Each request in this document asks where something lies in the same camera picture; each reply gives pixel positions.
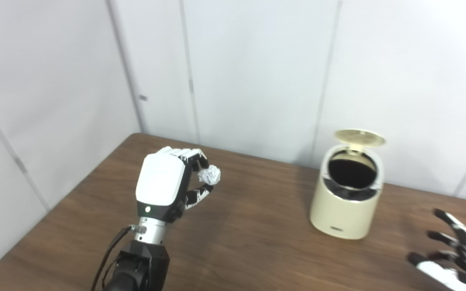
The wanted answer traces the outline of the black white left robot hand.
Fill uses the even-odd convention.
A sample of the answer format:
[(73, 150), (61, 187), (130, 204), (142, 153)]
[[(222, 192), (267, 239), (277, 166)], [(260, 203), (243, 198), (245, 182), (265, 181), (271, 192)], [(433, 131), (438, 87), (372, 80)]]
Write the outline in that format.
[(220, 182), (221, 171), (201, 149), (163, 147), (148, 154), (136, 186), (138, 217), (171, 224)]

